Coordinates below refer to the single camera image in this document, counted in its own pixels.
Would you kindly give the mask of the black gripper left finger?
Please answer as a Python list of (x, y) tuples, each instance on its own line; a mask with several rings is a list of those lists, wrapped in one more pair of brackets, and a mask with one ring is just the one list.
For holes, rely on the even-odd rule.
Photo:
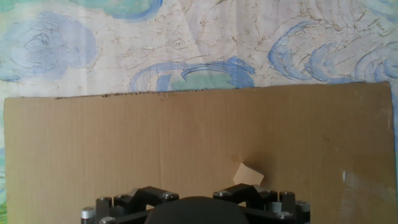
[(144, 223), (148, 205), (156, 207), (178, 199), (179, 194), (151, 186), (113, 197), (98, 197), (94, 206), (81, 210), (81, 224)]

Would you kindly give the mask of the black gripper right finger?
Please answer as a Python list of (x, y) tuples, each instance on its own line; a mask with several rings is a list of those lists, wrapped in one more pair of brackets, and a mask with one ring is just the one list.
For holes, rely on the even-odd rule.
[(237, 184), (214, 192), (213, 198), (236, 204), (249, 223), (310, 224), (310, 203), (297, 200), (291, 191)]

